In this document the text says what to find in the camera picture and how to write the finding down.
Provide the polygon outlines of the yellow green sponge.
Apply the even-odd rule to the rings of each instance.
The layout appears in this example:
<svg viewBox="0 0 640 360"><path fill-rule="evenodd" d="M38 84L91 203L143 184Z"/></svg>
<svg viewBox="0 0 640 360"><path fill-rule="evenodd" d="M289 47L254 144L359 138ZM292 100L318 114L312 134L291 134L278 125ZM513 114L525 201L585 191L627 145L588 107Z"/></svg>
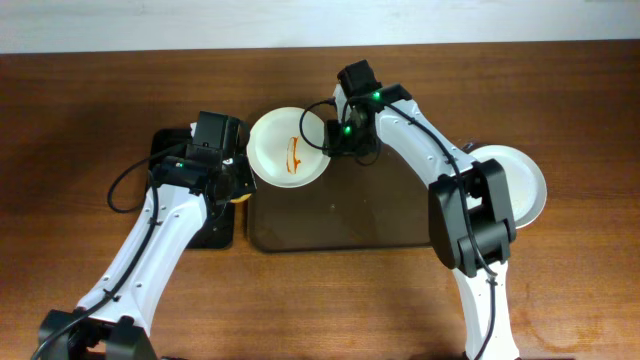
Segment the yellow green sponge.
<svg viewBox="0 0 640 360"><path fill-rule="evenodd" d="M247 194L244 194L244 195L242 195L240 197L231 199L230 202L234 203L234 204L242 203L242 202L248 200L251 196L252 196L252 193L247 193Z"/></svg>

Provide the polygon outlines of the white plate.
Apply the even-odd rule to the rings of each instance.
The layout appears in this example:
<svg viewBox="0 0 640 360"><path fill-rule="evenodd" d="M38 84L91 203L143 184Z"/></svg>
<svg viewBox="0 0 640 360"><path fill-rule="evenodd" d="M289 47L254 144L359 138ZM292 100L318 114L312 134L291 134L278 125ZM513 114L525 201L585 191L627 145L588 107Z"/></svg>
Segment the white plate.
<svg viewBox="0 0 640 360"><path fill-rule="evenodd" d="M298 107L274 109L251 128L247 148L254 173L266 183L280 188L297 188L318 179L330 158L310 146L300 133Z"/></svg>
<svg viewBox="0 0 640 360"><path fill-rule="evenodd" d="M543 212L547 185L539 166L524 152L505 145L483 145L469 154L476 160L497 160L505 171L517 229L532 224Z"/></svg>

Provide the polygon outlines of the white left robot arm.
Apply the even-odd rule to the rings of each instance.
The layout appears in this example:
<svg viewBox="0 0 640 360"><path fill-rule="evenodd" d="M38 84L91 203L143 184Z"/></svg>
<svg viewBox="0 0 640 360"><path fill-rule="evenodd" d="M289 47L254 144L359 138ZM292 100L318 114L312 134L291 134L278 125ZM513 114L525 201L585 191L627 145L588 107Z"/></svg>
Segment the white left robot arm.
<svg viewBox="0 0 640 360"><path fill-rule="evenodd" d="M71 312L50 311L35 359L154 359L154 314L184 250L213 235L228 207L256 190L250 129L202 111L185 137L141 160L147 190L114 260Z"/></svg>

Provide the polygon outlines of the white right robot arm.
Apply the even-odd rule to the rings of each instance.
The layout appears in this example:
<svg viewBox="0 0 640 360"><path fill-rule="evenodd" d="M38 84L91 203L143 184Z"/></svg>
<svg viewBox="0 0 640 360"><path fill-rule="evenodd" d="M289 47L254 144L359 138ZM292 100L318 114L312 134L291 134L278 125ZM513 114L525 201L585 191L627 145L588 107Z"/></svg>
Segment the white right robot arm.
<svg viewBox="0 0 640 360"><path fill-rule="evenodd" d="M364 155L387 145L401 156L428 190L428 240L458 287L465 356L519 358L506 295L516 226L503 166L458 149L402 85L383 85L367 61L345 66L337 80L326 155Z"/></svg>

